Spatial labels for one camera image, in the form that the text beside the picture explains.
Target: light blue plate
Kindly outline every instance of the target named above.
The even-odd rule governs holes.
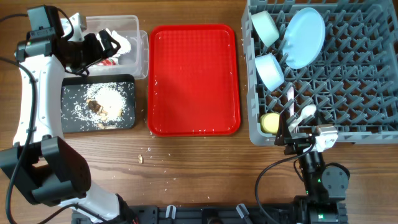
[[[282,51],[288,53],[286,64],[300,69],[311,64],[320,53],[325,41],[325,22],[313,8],[300,10],[287,26]]]

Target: clear plastic container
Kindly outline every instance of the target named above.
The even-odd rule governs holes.
[[[100,30],[108,28],[111,32],[115,30],[119,35],[127,38],[131,45],[131,51],[119,57],[119,65],[94,65],[88,69],[90,75],[130,74],[135,79],[146,78],[148,55],[145,56],[145,54],[148,54],[148,50],[145,51],[144,48],[145,43],[148,48],[148,36],[145,31],[140,32],[136,16],[91,16],[86,17],[86,21],[87,30],[84,31],[83,36],[88,33],[97,34]]]

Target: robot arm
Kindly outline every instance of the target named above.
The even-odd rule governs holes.
[[[65,69],[68,67],[75,75],[84,76],[83,72],[88,72],[89,66],[114,55],[120,45],[105,30],[99,32],[101,42],[95,34],[82,37],[84,19],[78,14],[72,17],[73,23],[69,22],[71,26],[65,26],[66,30],[73,30],[70,33],[72,35],[66,36],[63,36],[63,26],[56,7],[35,7],[28,10],[28,15],[33,31],[28,32],[29,39],[18,43],[16,59],[36,80],[38,94],[35,132],[30,141],[34,143],[41,141],[43,136],[63,138],[60,96]],[[27,74],[21,70],[21,75],[21,116],[13,143],[23,145],[29,125],[32,91]]]
[[[348,223],[345,205],[340,201],[346,198],[349,171],[338,163],[326,164],[322,152],[333,147],[338,138],[338,131],[332,124],[327,124],[316,113],[318,126],[308,137],[293,138],[286,119],[281,115],[275,145],[285,146],[285,155],[299,157],[303,182],[307,196],[294,198],[295,219],[297,223]]]
[[[34,132],[14,185],[33,205],[70,205],[75,210],[80,208],[78,211],[90,217],[92,222],[111,220],[114,223],[131,223],[135,215],[123,199],[91,182],[87,162],[63,140],[60,112],[66,68],[75,75],[84,76],[84,71],[88,75],[87,68],[90,65],[114,55],[120,45],[105,30],[99,32],[101,42],[95,34],[82,37],[81,28],[85,26],[81,26],[84,19],[79,14],[75,14],[74,19],[72,17],[73,24],[67,19],[66,24],[72,26],[64,26],[64,29],[71,30],[64,36],[58,11],[61,10],[52,6],[29,9],[33,31],[28,32],[27,40],[19,42],[17,46],[17,61],[34,76],[37,106]],[[0,167],[9,178],[28,138],[32,85],[25,71],[21,70],[21,76],[21,117],[14,147],[0,152]],[[43,157],[48,164],[33,166],[39,157]]]

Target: plastic bin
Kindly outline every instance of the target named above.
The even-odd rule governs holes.
[[[87,33],[98,33],[102,29],[115,30],[119,35],[127,38],[131,44],[131,51],[119,58],[120,65],[94,65],[88,70],[90,75],[130,74],[135,79],[143,79],[148,75],[148,36],[139,30],[136,16],[92,16],[86,17]]]
[[[311,65],[294,70],[286,66],[278,49],[289,21],[305,7],[323,16],[326,39]],[[269,48],[261,42],[251,21],[252,14],[264,10],[280,31],[280,39]],[[336,125],[339,142],[398,143],[398,21],[391,0],[309,0],[306,4],[248,0],[241,22],[248,69],[249,132],[255,145],[273,145],[275,140],[273,134],[261,131],[262,114],[280,113],[294,104],[295,115],[287,120],[289,124],[310,103],[315,103],[325,119]],[[254,64],[255,57],[269,53],[275,54],[285,74],[285,83],[274,92],[264,86]],[[287,101],[291,86],[295,99]],[[293,137],[305,136],[314,129],[312,116]]]

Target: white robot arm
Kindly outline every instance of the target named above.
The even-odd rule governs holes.
[[[92,222],[131,223],[135,215],[123,199],[91,182],[84,158],[63,141],[61,125],[60,98],[65,69],[83,76],[90,65],[114,55],[120,45],[106,31],[99,33],[101,42],[95,34],[83,37],[86,25],[79,13],[61,21],[56,7],[40,6],[29,9],[28,15],[33,31],[29,40],[18,44],[16,58],[34,77],[37,96],[28,159],[19,168],[14,184],[32,204],[69,206]],[[0,167],[10,179],[30,128],[32,84],[23,69],[21,78],[21,116],[14,147],[2,151],[0,156]],[[44,157],[48,165],[34,167],[39,157]],[[40,175],[38,170],[47,173]]]

